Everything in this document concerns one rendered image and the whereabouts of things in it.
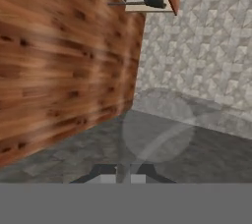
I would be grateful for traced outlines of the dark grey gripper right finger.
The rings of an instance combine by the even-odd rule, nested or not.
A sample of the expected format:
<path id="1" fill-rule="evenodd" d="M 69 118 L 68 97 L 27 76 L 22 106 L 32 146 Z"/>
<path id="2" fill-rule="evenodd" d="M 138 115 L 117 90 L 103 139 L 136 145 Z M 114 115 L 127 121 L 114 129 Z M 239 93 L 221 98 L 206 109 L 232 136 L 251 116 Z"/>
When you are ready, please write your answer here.
<path id="1" fill-rule="evenodd" d="M 145 183 L 174 184 L 174 181 L 159 174 L 154 164 L 134 164 L 130 167 L 130 174 L 144 176 Z"/>

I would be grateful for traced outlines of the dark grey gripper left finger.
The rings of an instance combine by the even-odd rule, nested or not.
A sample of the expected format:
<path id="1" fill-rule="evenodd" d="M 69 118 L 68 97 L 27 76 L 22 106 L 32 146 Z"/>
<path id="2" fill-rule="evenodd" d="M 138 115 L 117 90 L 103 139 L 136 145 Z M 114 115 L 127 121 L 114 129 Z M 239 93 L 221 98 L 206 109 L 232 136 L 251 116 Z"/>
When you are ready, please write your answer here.
<path id="1" fill-rule="evenodd" d="M 116 164 L 96 164 L 88 174 L 72 181 L 72 183 L 86 183 L 91 179 L 98 177 L 99 175 L 115 175 L 116 170 Z"/>

